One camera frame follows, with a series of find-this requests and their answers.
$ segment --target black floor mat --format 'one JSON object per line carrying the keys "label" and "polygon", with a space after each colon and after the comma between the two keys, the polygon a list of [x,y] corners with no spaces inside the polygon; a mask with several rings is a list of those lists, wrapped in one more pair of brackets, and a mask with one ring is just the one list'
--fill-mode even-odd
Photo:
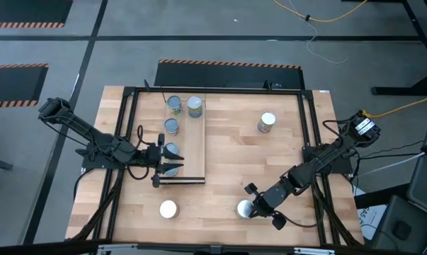
{"label": "black floor mat", "polygon": [[288,64],[161,59],[155,86],[263,88],[265,81],[280,89],[304,89],[301,67]]}
{"label": "black floor mat", "polygon": [[35,106],[48,67],[48,64],[0,65],[0,108]]}
{"label": "black floor mat", "polygon": [[0,28],[61,28],[72,0],[0,0]]}

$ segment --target paper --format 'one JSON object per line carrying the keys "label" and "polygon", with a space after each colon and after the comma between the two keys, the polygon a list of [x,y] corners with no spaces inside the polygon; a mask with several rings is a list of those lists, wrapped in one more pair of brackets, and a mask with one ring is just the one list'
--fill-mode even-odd
{"label": "paper", "polygon": [[[365,194],[364,191],[359,188],[356,190],[356,195]],[[360,220],[360,225],[369,224],[374,227],[378,227],[380,220],[383,217],[383,213],[385,213],[386,205],[377,205],[372,206],[370,208],[358,209],[358,219]],[[372,240],[372,237],[375,233],[375,228],[370,226],[361,227],[361,232],[363,233],[364,238]]]}

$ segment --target can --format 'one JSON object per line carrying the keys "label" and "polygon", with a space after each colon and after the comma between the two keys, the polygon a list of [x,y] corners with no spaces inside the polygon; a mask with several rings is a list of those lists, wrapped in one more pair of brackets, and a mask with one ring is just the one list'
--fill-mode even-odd
{"label": "can", "polygon": [[[168,142],[168,143],[166,144],[166,148],[167,148],[170,152],[172,152],[172,153],[174,153],[174,154],[178,155],[178,147],[177,147],[177,145],[176,145],[175,143],[173,143],[173,142]],[[164,173],[164,175],[165,175],[165,176],[169,176],[169,177],[176,176],[176,175],[178,174],[178,170],[179,170],[179,169],[180,169],[180,167],[177,167],[177,168],[175,168],[175,169],[171,169],[171,170],[167,171],[166,173]]]}
{"label": "can", "polygon": [[178,96],[170,96],[168,98],[168,108],[172,114],[180,114],[182,112],[182,100]]}
{"label": "can", "polygon": [[272,113],[266,112],[261,116],[261,120],[258,122],[257,129],[261,132],[270,132],[271,127],[276,122],[276,116]]}
{"label": "can", "polygon": [[164,122],[164,129],[170,135],[177,135],[178,133],[178,122],[175,118],[167,119]]}
{"label": "can", "polygon": [[190,117],[199,118],[202,115],[202,99],[197,96],[190,96],[187,104]]}
{"label": "can", "polygon": [[172,200],[166,200],[159,206],[159,214],[165,219],[174,219],[178,211],[178,205]]}
{"label": "can", "polygon": [[235,210],[235,213],[240,218],[249,219],[252,211],[253,211],[253,203],[249,200],[242,200],[237,205],[237,209]]}

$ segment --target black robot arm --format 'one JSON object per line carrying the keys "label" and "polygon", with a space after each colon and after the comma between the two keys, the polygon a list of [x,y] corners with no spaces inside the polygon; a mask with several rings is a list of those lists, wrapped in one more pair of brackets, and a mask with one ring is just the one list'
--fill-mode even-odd
{"label": "black robot arm", "polygon": [[159,135],[157,144],[149,143],[146,149],[139,150],[122,137],[103,133],[73,114],[69,102],[62,98],[49,98],[39,112],[38,118],[44,123],[66,125],[89,141],[86,149],[76,150],[84,157],[83,167],[86,169],[125,169],[129,166],[144,166],[155,168],[158,174],[163,174],[170,169],[183,166],[160,164],[161,156],[168,159],[183,159],[164,147],[164,134]]}
{"label": "black robot arm", "polygon": [[[253,211],[250,217],[273,217],[273,225],[282,229],[286,223],[285,216],[275,209],[293,194],[298,196],[315,181],[315,174],[330,165],[335,159],[350,154],[356,147],[367,147],[380,136],[380,129],[373,121],[358,112],[351,118],[338,123],[345,124],[338,138],[330,145],[323,146],[309,162],[294,166],[280,176],[280,180],[267,191],[259,193],[257,187],[250,183],[245,191],[254,194]],[[326,210],[330,217],[334,211]]]}

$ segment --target concrete floor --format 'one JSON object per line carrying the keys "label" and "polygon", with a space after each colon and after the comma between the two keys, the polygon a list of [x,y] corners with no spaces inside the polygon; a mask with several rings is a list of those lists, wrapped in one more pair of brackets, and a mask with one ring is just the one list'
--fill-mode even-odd
{"label": "concrete floor", "polygon": [[[356,2],[292,0],[299,11],[330,18]],[[61,29],[0,29],[0,35],[90,35],[101,0],[75,1]],[[427,34],[427,9],[410,1]],[[334,23],[313,23],[320,35],[415,35],[400,4],[367,3]],[[109,1],[100,35],[312,35],[311,28],[271,0],[115,0]],[[2,42],[0,64],[50,63],[41,99],[69,98],[87,42]],[[427,75],[427,52],[417,42],[313,42],[317,54],[340,61],[331,64],[306,50],[306,42],[268,41],[134,41],[98,42],[81,88],[75,113],[93,123],[103,87],[141,86],[153,82],[159,59],[221,60],[296,64],[304,70],[307,89],[331,91],[337,118],[358,109],[381,113],[419,97],[372,96],[372,86],[410,86]],[[38,107],[0,109],[0,159],[15,164],[0,170],[0,246],[21,242],[51,155],[56,135],[37,121]],[[376,120],[380,140],[361,154],[422,140],[427,128],[427,103]],[[64,239],[72,209],[74,181],[79,175],[79,146],[66,141],[57,167],[36,242]],[[416,148],[401,152],[416,152]],[[360,173],[393,162],[364,161]],[[409,181],[414,161],[360,179],[364,191]]]}

